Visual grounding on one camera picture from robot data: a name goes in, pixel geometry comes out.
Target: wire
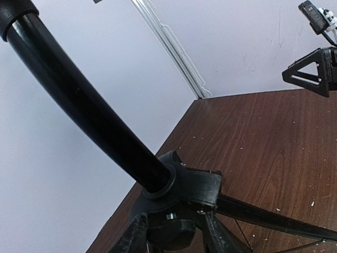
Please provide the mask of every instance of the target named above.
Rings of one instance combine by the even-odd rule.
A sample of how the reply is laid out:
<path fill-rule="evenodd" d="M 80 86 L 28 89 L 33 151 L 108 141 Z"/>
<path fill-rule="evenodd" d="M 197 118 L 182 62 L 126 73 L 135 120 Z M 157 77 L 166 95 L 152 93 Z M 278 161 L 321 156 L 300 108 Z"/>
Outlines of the wire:
<path fill-rule="evenodd" d="M 243 233 L 243 231 L 242 231 L 242 229 L 241 229 L 241 227 L 240 227 L 240 225 L 239 225 L 238 221 L 237 221 L 236 219 L 234 219 L 234 220 L 235 220 L 235 222 L 236 222 L 237 226 L 239 227 L 239 229 L 240 229 L 240 232 L 241 232 L 241 234 L 243 235 L 243 238 L 246 240 L 246 242 L 247 242 L 247 244 L 248 244 L 249 248 L 250 248 L 250 249 L 251 249 L 251 251 L 253 252 L 253 248 L 252 248 L 252 246 L 249 244 L 249 242 L 248 242 L 248 239 L 247 239 L 247 237 L 244 235 L 244 233 Z"/>
<path fill-rule="evenodd" d="M 292 249 L 286 249 L 286 250 L 281 250 L 281 251 L 277 251 L 277 252 L 274 252 L 274 253 L 288 253 L 288 252 L 294 252 L 296 250 L 300 250 L 300 249 L 305 249 L 305 248 L 309 248 L 311 246 L 315 246 L 315 245 L 318 245 L 318 244 L 321 244 L 322 242 L 324 242 L 325 240 L 322 239 L 320 241 L 315 241 L 315 242 L 312 242 L 310 244 L 306 244 L 306 245 L 302 245 L 302 246 L 299 246 L 299 247 L 296 247 L 296 248 L 292 248 Z"/>
<path fill-rule="evenodd" d="M 322 35 L 331 45 L 337 47 L 337 44 L 334 43 L 334 41 L 328 36 L 328 34 L 326 32 L 323 32 Z"/>
<path fill-rule="evenodd" d="M 332 30 L 332 33 L 333 33 L 333 37 L 335 39 L 335 42 L 337 43 L 337 30 L 336 29 L 333 29 Z"/>

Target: bolt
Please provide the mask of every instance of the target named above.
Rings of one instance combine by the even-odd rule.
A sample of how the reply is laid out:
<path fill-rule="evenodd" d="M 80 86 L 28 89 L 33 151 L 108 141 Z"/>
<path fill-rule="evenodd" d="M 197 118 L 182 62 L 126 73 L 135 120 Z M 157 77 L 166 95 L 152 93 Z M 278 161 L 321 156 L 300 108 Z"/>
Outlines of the bolt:
<path fill-rule="evenodd" d="M 176 218 L 177 218 L 177 214 L 175 213 L 169 213 L 168 215 L 166 215 L 167 220 L 175 220 Z"/>
<path fill-rule="evenodd" d="M 196 213 L 198 215 L 205 215 L 206 214 L 204 210 L 198 210 Z"/>

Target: wall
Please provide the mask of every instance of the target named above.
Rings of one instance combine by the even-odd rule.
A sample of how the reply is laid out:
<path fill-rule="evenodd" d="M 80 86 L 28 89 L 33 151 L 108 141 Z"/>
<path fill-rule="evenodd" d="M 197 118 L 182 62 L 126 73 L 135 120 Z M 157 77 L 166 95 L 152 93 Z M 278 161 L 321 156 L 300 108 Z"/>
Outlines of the wall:
<path fill-rule="evenodd" d="M 153 152 L 194 100 L 131 1 L 35 0 L 40 18 Z M 85 252 L 134 181 L 0 45 L 0 252 Z"/>
<path fill-rule="evenodd" d="M 214 96 L 297 88 L 282 71 L 330 46 L 298 10 L 303 1 L 152 0 Z M 337 11 L 332 0 L 312 2 Z"/>

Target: wooden table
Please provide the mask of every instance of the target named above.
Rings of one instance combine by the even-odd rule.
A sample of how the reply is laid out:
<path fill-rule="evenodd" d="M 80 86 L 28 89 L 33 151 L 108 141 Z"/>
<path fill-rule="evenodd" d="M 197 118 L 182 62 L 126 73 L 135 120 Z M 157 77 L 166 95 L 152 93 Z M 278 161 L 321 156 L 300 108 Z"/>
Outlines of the wooden table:
<path fill-rule="evenodd" d="M 158 155 L 176 150 L 188 167 L 221 170 L 224 194 L 337 230 L 337 92 L 331 94 L 294 90 L 197 100 Z M 87 253 L 106 253 L 116 243 L 139 192 L 135 185 Z M 242 238 L 232 219 L 222 221 Z M 254 252 L 313 241 L 240 224 Z M 179 252 L 202 253 L 201 234 Z M 337 252 L 337 244 L 298 252 Z"/>

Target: black pipe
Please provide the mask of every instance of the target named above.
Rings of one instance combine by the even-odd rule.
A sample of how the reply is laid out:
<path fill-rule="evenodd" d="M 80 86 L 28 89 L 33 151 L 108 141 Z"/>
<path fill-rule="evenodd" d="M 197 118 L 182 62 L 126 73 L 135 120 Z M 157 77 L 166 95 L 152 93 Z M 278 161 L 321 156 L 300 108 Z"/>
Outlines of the black pipe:
<path fill-rule="evenodd" d="M 161 190 L 170 178 L 169 170 L 92 87 L 32 5 L 28 0 L 1 0 L 0 35 L 59 106 L 109 157 L 148 192 Z"/>

